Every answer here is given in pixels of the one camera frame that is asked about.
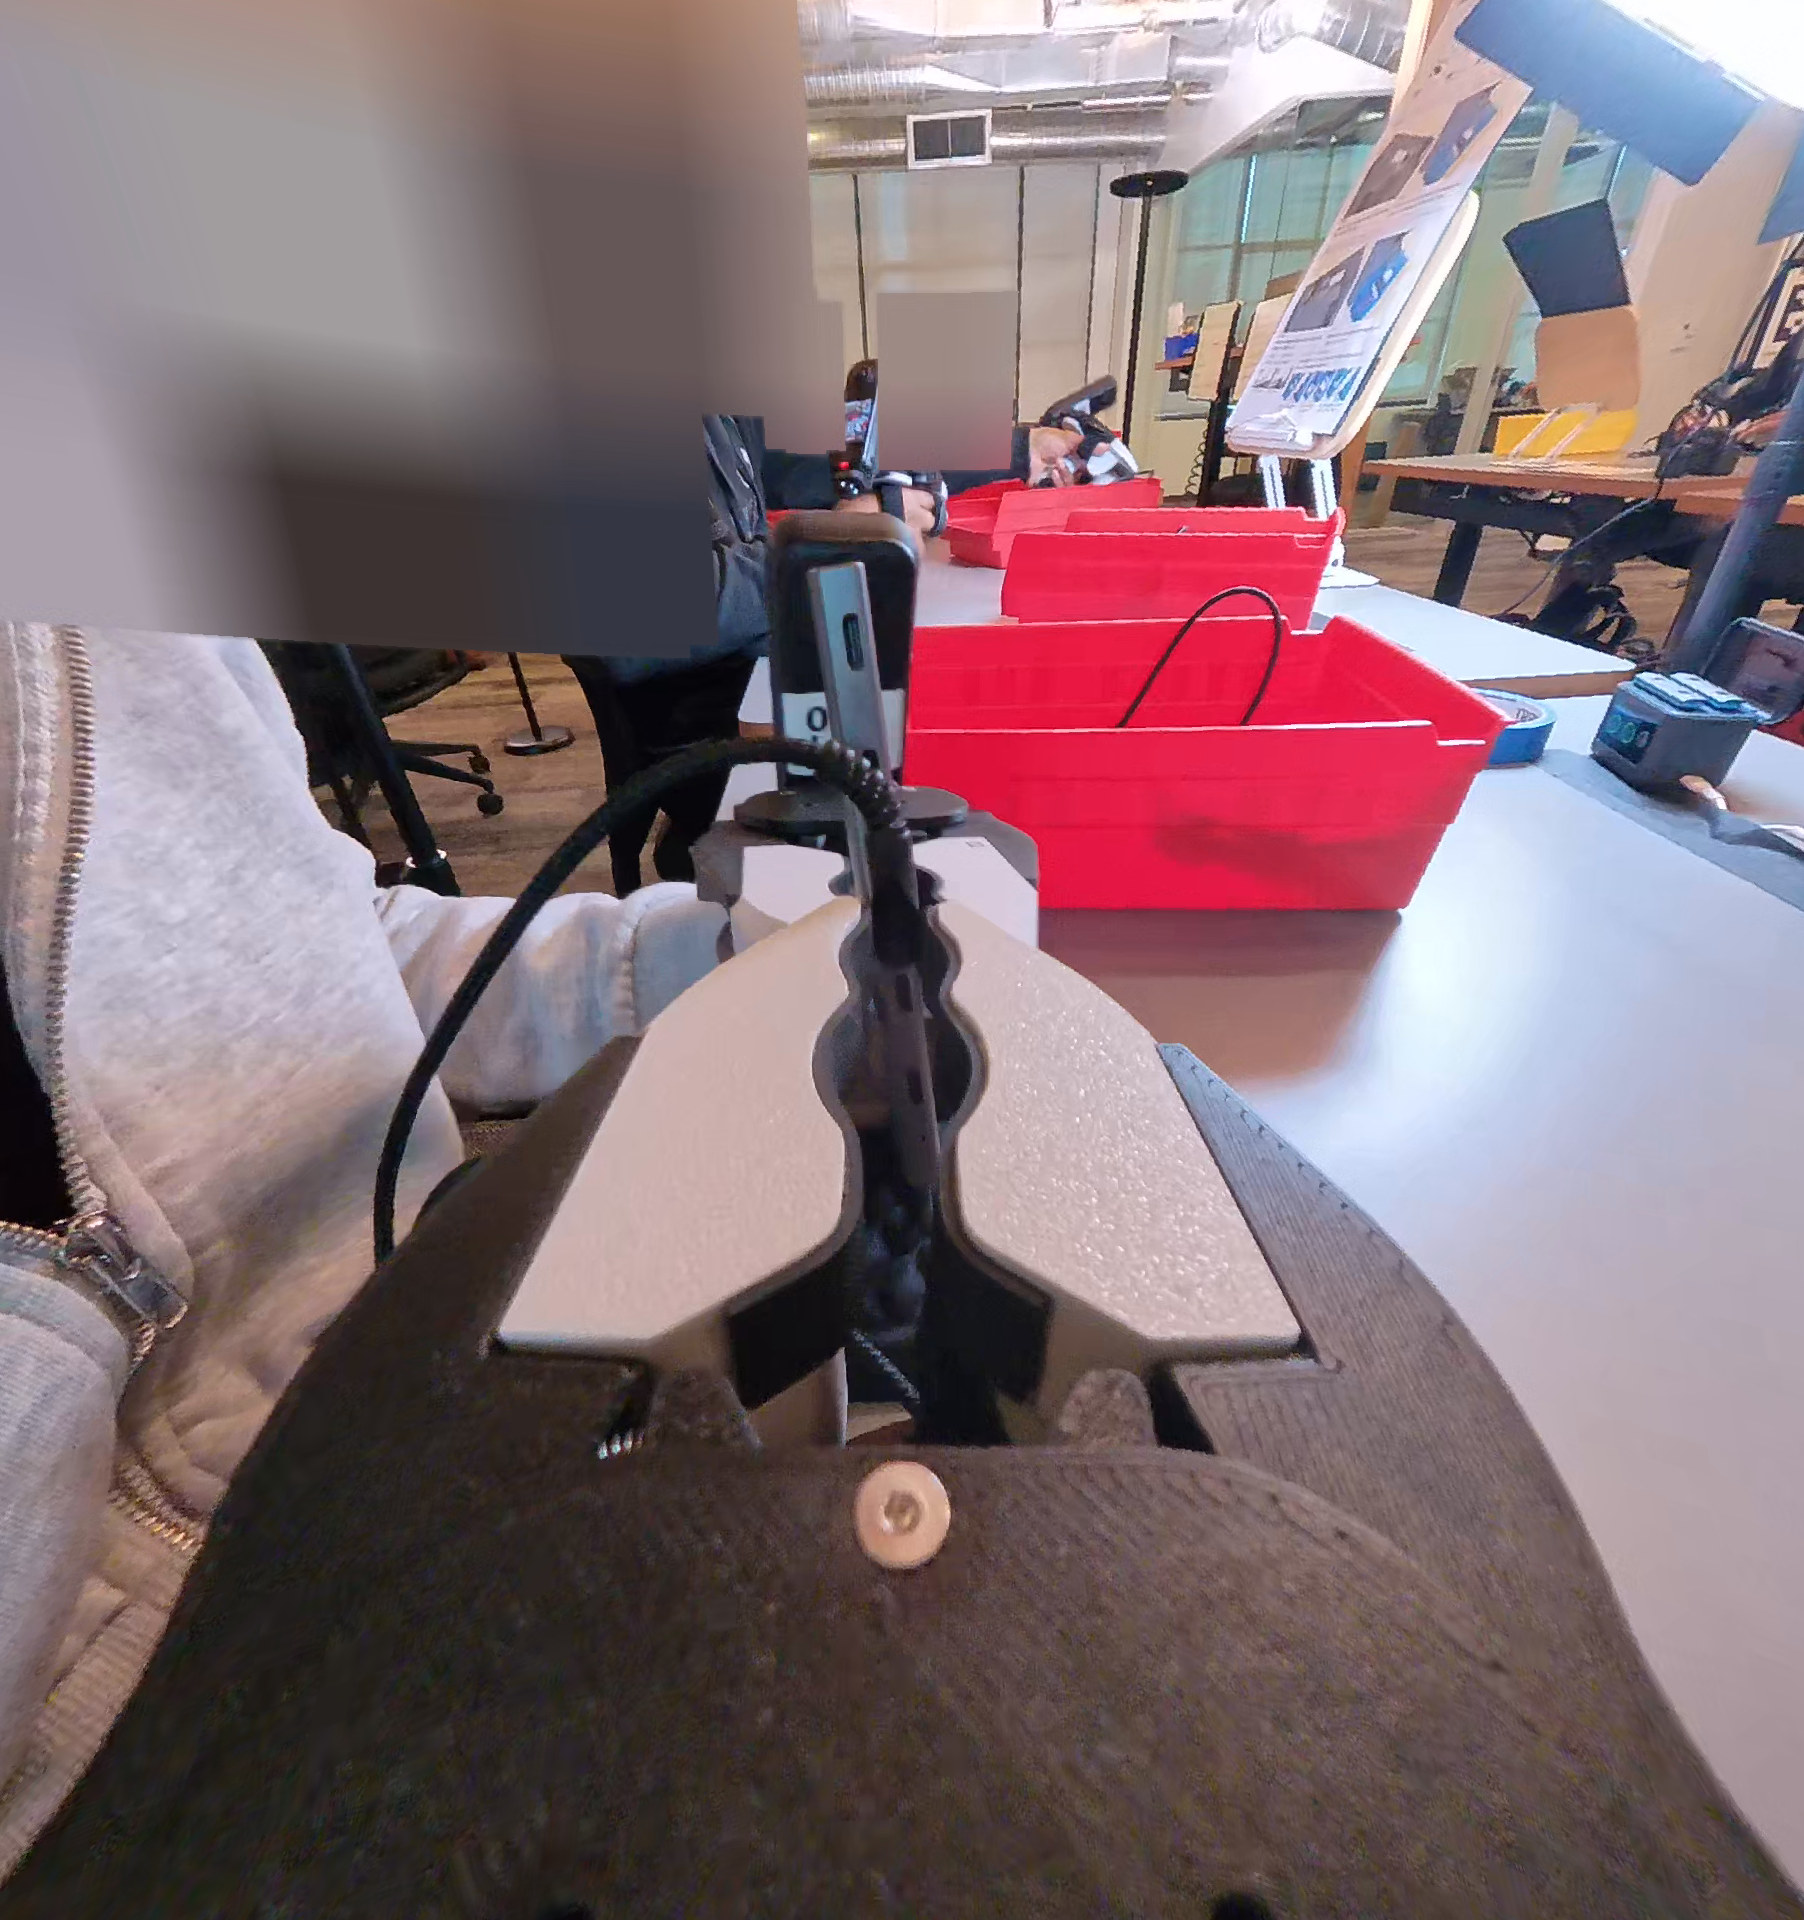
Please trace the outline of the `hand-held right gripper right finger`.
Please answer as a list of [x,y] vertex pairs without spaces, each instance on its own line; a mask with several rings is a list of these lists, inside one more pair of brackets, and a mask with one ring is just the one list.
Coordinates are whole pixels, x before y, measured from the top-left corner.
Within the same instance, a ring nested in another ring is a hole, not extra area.
[[1305,1357],[1299,1312],[1147,1030],[967,907],[939,907],[936,929],[968,1077],[923,1258],[932,1427],[1035,1441],[1092,1373]]

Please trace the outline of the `grey device case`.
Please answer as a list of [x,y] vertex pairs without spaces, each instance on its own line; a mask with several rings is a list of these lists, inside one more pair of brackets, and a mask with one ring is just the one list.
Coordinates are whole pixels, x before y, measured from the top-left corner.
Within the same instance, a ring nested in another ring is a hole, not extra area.
[[1590,757],[1627,789],[1665,796],[1718,784],[1755,731],[1804,706],[1804,634],[1740,617],[1703,669],[1647,669],[1615,690]]

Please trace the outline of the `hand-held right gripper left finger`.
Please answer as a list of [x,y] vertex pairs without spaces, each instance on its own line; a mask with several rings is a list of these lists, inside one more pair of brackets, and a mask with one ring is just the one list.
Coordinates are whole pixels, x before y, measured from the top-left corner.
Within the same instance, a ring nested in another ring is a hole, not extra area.
[[734,1322],[795,1307],[861,1212],[818,1046],[852,1002],[842,947],[862,919],[859,901],[831,901],[651,1022],[501,1315],[505,1354],[721,1373],[768,1449],[843,1441],[836,1310],[820,1333],[775,1315],[752,1378]]

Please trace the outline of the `light panel on stand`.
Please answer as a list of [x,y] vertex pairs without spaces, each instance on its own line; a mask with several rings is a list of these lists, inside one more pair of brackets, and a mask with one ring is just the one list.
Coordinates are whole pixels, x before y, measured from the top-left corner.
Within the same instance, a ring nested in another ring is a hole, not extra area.
[[[1482,2],[1456,19],[1473,55],[1581,127],[1608,133],[1670,182],[1629,257],[1643,320],[1721,324],[1745,315],[1741,282],[1804,213],[1804,5]],[[1686,666],[1732,622],[1760,543],[1804,481],[1804,347],[1778,438],[1763,452],[1678,623]]]

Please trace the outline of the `black floor lamp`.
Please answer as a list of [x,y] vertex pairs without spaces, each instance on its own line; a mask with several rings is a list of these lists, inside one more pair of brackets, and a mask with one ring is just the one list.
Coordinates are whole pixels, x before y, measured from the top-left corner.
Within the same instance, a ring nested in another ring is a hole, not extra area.
[[1130,309],[1126,328],[1126,363],[1121,380],[1121,438],[1129,445],[1136,408],[1141,374],[1141,337],[1147,300],[1149,249],[1156,207],[1174,199],[1188,185],[1188,176],[1174,166],[1154,166],[1124,173],[1110,184],[1110,196],[1135,209],[1135,257],[1130,274]]

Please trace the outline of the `instruction board on stand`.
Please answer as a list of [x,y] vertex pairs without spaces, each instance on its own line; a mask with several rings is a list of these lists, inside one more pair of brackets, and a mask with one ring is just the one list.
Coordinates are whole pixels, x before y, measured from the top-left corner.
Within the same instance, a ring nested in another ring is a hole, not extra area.
[[1229,416],[1226,445],[1253,457],[1265,506],[1297,469],[1313,518],[1335,515],[1333,463],[1359,447],[1417,328],[1473,232],[1475,182],[1530,97],[1469,51],[1475,5],[1449,5],[1347,204],[1330,224]]

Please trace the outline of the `yellow bin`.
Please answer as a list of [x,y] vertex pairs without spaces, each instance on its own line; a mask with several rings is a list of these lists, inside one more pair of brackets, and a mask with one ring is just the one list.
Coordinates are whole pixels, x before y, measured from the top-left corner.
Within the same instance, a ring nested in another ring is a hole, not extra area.
[[1563,408],[1497,416],[1489,452],[1518,461],[1604,461],[1621,457],[1635,438],[1633,409]]

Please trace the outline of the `red plastic bin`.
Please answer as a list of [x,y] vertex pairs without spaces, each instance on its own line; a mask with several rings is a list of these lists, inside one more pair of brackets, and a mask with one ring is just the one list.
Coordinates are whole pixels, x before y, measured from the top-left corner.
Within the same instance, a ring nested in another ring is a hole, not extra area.
[[1062,531],[1021,532],[1003,571],[1010,620],[1182,617],[1223,589],[1257,589],[1305,625],[1342,540],[1340,513],[1302,509],[1077,512]]
[[997,481],[945,503],[942,540],[953,564],[1003,569],[1013,543],[1023,532],[1062,532],[1078,512],[1151,509],[1161,503],[1161,481],[1146,475],[1106,484],[1030,488]]
[[1499,718],[1350,617],[916,627],[905,778],[1023,831],[1081,910],[1398,910]]

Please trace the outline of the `black office chair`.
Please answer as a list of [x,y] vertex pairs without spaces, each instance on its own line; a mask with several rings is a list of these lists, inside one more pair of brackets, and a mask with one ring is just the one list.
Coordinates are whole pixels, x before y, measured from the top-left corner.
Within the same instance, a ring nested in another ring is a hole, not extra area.
[[469,657],[440,648],[281,641],[261,641],[261,653],[291,704],[312,785],[328,795],[338,828],[368,851],[361,806],[372,795],[387,804],[402,855],[378,861],[377,884],[407,884],[458,899],[458,878],[437,845],[413,779],[461,785],[493,820],[505,811],[505,800],[488,775],[488,758],[469,743],[399,740],[387,723],[458,688],[473,669]]

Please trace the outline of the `wooden office desk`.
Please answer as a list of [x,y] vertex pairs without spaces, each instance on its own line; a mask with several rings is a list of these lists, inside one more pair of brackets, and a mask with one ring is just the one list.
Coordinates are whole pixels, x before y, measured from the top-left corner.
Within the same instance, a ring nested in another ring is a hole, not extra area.
[[[1497,459],[1490,455],[1392,459],[1376,466],[1395,481],[1395,512],[1443,520],[1449,538],[1436,598],[1458,607],[1482,538],[1490,531],[1531,540],[1557,538],[1539,589],[1504,617],[1545,636],[1604,653],[1627,653],[1629,609],[1616,587],[1627,564],[1649,561],[1689,580],[1676,625],[1701,598],[1732,520],[1755,479],[1755,459],[1727,475],[1661,479],[1651,457],[1610,461]],[[1804,633],[1804,492],[1794,494],[1749,564],[1743,609],[1796,609]]]

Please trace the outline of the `person's left forearm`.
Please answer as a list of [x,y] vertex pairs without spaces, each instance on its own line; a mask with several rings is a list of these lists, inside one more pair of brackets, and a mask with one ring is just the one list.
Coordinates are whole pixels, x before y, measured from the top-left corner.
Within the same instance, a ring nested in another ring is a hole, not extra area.
[[[377,907],[429,1034],[509,902],[395,885],[378,892]],[[608,1042],[638,1037],[708,978],[725,951],[725,910],[699,901],[690,884],[657,884],[626,901],[559,896],[534,915],[484,987],[437,1082],[459,1115],[522,1115]]]

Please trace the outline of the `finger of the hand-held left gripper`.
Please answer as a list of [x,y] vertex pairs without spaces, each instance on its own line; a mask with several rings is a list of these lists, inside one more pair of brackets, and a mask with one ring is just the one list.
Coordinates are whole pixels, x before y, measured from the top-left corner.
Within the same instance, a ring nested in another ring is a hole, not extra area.
[[929,840],[916,845],[916,874],[933,879],[932,919],[947,952],[962,952],[962,932],[994,928],[985,942],[1015,942],[1039,951],[1037,884],[988,840]]
[[862,919],[862,902],[842,853],[744,849],[740,889],[728,909],[725,958],[778,940],[788,928],[817,915],[820,929],[804,933],[801,943],[837,958]]

